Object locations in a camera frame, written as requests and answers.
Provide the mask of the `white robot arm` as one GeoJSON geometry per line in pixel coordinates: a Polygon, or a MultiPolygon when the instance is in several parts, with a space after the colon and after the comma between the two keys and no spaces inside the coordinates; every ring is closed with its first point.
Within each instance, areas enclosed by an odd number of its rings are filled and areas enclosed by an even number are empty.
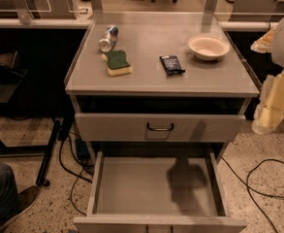
{"type": "Polygon", "coordinates": [[[268,75],[263,82],[260,103],[254,113],[252,130],[265,135],[274,131],[284,120],[284,17],[250,49],[258,53],[269,52],[272,62],[282,68],[276,77],[268,75]]]}

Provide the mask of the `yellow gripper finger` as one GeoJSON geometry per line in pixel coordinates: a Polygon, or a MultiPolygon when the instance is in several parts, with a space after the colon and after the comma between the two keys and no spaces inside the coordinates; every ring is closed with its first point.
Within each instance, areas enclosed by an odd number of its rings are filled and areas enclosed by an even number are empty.
{"type": "Polygon", "coordinates": [[[255,41],[250,49],[258,53],[268,53],[272,50],[272,42],[275,29],[271,28],[266,34],[255,41]]]}
{"type": "Polygon", "coordinates": [[[260,103],[256,107],[252,130],[260,135],[273,132],[284,120],[284,70],[268,75],[263,83],[260,103]]]}

